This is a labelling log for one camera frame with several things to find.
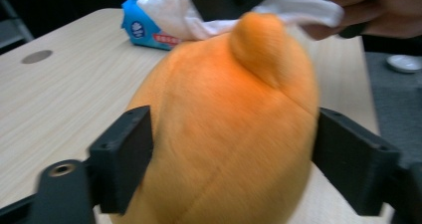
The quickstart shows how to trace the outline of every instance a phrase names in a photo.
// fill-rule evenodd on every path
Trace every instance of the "dark background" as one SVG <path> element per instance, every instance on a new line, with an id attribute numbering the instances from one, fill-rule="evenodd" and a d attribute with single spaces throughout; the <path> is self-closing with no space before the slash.
<path id="1" fill-rule="evenodd" d="M 9 0 L 35 38 L 102 8 L 120 8 L 125 0 Z M 6 19 L 0 9 L 0 21 Z M 421 39 L 363 36 L 365 51 L 422 55 Z"/>

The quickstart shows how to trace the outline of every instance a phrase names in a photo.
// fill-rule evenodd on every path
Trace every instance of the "person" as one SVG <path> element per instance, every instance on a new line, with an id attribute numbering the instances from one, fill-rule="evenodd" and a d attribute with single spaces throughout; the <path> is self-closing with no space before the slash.
<path id="1" fill-rule="evenodd" d="M 315 40 L 338 34 L 350 25 L 365 23 L 362 34 L 399 39 L 422 35 L 422 0 L 331 0 L 344 16 L 337 27 L 305 25 Z"/>

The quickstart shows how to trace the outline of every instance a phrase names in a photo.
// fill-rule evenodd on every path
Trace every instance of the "orange object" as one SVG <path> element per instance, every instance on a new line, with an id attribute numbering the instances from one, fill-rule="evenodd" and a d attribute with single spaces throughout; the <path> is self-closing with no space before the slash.
<path id="1" fill-rule="evenodd" d="M 151 107 L 154 153 L 114 223 L 284 223 L 311 169 L 313 66 L 283 23 L 246 14 L 231 33 L 184 42 L 128 108 Z"/>

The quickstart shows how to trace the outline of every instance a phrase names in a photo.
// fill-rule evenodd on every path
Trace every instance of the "table top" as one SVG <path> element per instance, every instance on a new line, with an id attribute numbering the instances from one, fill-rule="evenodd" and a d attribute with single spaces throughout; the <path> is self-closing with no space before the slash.
<path id="1" fill-rule="evenodd" d="M 87 148 L 126 108 L 141 81 L 167 52 L 133 46 L 120 29 L 120 9 L 103 9 L 0 56 L 0 208 L 35 192 L 39 173 Z M 360 39 L 311 41 L 321 106 L 378 132 Z M 50 50 L 46 60 L 24 64 Z M 314 168 L 290 223 L 386 223 L 359 217 Z M 100 223 L 109 223 L 105 215 Z"/>

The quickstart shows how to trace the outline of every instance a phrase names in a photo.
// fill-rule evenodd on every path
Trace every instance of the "orange plush toy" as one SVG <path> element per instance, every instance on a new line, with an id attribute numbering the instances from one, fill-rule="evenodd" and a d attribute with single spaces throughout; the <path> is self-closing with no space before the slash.
<path id="1" fill-rule="evenodd" d="M 285 223 L 311 169 L 313 66 L 274 15 L 178 45 L 128 106 L 150 106 L 154 152 L 127 224 Z"/>

